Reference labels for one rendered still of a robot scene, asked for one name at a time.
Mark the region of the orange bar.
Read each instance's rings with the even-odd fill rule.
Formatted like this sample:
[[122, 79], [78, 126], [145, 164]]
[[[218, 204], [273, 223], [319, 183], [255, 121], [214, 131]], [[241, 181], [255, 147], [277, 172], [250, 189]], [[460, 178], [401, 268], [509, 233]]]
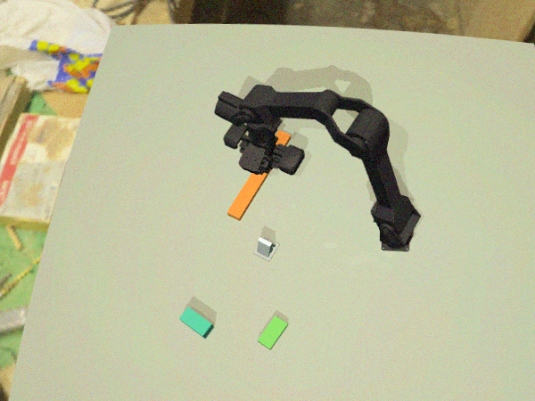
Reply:
[[[281, 143], [286, 146], [291, 140], [291, 135], [281, 130], [277, 132], [276, 136], [278, 136], [276, 144]], [[227, 211], [227, 214], [230, 217], [241, 221], [244, 213], [251, 205], [251, 202], [255, 198], [256, 194], [265, 182], [271, 170], [272, 169], [270, 169], [268, 173], [263, 173], [263, 175], [255, 175], [251, 173], [242, 190], [239, 192], [230, 209]]]

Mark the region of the teal rectangular block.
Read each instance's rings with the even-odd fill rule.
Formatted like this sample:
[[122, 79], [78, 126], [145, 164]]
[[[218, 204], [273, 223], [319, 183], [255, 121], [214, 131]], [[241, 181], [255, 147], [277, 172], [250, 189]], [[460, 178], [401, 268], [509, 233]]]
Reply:
[[204, 317], [196, 313], [190, 307], [187, 307], [184, 313], [179, 318], [187, 326], [200, 334], [204, 339], [206, 339], [214, 326], [209, 323]]

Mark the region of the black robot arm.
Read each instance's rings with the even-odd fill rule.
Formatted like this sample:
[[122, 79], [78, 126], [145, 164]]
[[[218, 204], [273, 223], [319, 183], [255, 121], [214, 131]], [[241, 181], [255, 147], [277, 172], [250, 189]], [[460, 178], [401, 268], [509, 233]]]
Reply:
[[[358, 112], [344, 134], [332, 115], [338, 110]], [[370, 209], [380, 230], [382, 250], [405, 252], [420, 215], [407, 196], [401, 195], [387, 152], [390, 123], [387, 117], [361, 99], [344, 97], [331, 89], [323, 92], [276, 92], [272, 86], [255, 85], [244, 99], [223, 91], [215, 114], [239, 127], [247, 124], [250, 137], [265, 141], [282, 124], [280, 118], [315, 119], [333, 141], [352, 157], [363, 161], [376, 202]], [[247, 142], [239, 165], [255, 175], [268, 173], [272, 150]], [[408, 249], [408, 250], [407, 250]]]

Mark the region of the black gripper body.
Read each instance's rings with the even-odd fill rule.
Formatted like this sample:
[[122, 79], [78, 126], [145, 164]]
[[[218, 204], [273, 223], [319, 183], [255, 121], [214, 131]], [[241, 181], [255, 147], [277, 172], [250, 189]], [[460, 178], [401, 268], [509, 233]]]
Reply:
[[242, 150], [247, 147], [247, 142], [263, 149], [266, 149], [266, 146], [268, 145], [272, 150], [271, 160], [278, 163], [278, 168], [289, 175], [294, 175], [296, 173], [301, 162], [305, 158], [304, 150], [291, 144], [288, 147], [281, 143], [276, 144], [278, 140], [278, 136], [275, 135], [276, 131], [265, 141], [252, 139], [249, 134], [245, 135], [246, 131], [248, 131], [248, 129], [244, 124], [241, 124], [239, 127], [232, 124], [224, 135], [224, 144], [230, 148], [237, 149], [237, 144], [242, 140], [239, 144]]

